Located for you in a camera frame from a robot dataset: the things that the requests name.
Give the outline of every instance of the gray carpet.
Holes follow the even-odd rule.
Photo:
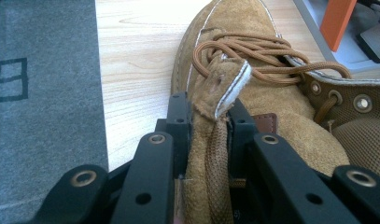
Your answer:
[[[94,0],[0,1],[0,223],[81,164],[107,169]]]

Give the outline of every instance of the tan suede shoe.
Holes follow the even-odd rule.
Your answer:
[[[326,68],[343,78],[317,71]],[[351,163],[380,175],[380,80],[350,79],[337,63],[310,63],[279,37],[262,1],[215,0],[201,10],[176,55],[172,93],[178,91],[188,93],[194,112],[189,223],[232,223],[225,114],[237,97],[254,118],[275,113],[274,130],[319,172]]]

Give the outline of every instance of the black object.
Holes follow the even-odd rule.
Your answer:
[[[357,36],[359,46],[374,62],[380,63],[380,23]]]
[[[358,3],[370,7],[372,4],[377,4],[380,6],[380,0],[358,0]]]
[[[171,97],[168,118],[159,119],[157,131],[140,140],[131,162],[108,178],[94,166],[69,171],[29,223],[173,223],[174,174],[181,178],[186,167],[174,162],[188,157],[185,149],[190,145],[190,107],[185,96],[182,92]],[[185,105],[187,111],[171,108],[178,105]],[[332,178],[321,175],[285,139],[258,133],[239,101],[229,114],[230,158],[243,163],[230,161],[229,165],[236,167],[235,174],[246,177],[244,189],[231,190],[235,223],[380,223],[379,176],[356,166],[338,167]],[[175,127],[168,129],[168,123]],[[245,126],[239,132],[241,124]],[[169,130],[185,136],[177,136],[175,143]],[[239,133],[247,136],[237,138]],[[78,175],[84,169],[94,169],[97,177],[90,182],[91,175]],[[73,179],[87,185],[73,188]],[[63,193],[74,196],[63,197]]]

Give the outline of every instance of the metal eyelet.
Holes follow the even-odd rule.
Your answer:
[[[314,95],[319,95],[321,93],[320,84],[316,81],[311,82],[311,90]]]
[[[262,137],[262,142],[270,144],[270,145],[275,145],[275,144],[279,143],[279,139],[277,139],[276,137],[271,136],[271,135],[264,135]]]
[[[163,143],[164,141],[166,140],[165,136],[161,135],[161,134],[154,134],[152,135],[148,141],[151,143],[151,144],[154,144],[154,145],[157,145],[157,144],[160,144],[160,143]]]
[[[80,171],[71,178],[70,184],[73,187],[82,188],[90,185],[96,179],[96,177],[96,172],[92,170]]]
[[[373,102],[371,97],[366,94],[360,94],[356,96],[353,101],[353,106],[359,113],[368,113],[373,109]]]
[[[376,186],[376,181],[372,177],[361,171],[349,170],[347,171],[346,176],[351,181],[363,187],[373,188]]]
[[[338,98],[338,102],[337,102],[336,105],[341,105],[342,102],[344,101],[344,99],[342,98],[341,93],[339,93],[336,90],[332,90],[332,91],[329,92],[329,98],[331,98],[333,95],[335,95]]]

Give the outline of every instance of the black marking on mat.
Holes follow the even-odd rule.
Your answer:
[[[9,65],[9,64],[13,64],[13,63],[21,63],[21,73],[17,76],[13,76],[13,77],[1,77],[1,70],[2,70],[1,68],[4,65]],[[19,59],[10,59],[10,60],[5,60],[5,61],[0,61],[0,85],[4,85],[4,83],[12,82],[15,80],[21,81],[21,94],[0,96],[0,103],[28,99],[28,97],[29,97],[29,78],[27,76],[27,58],[19,58]]]

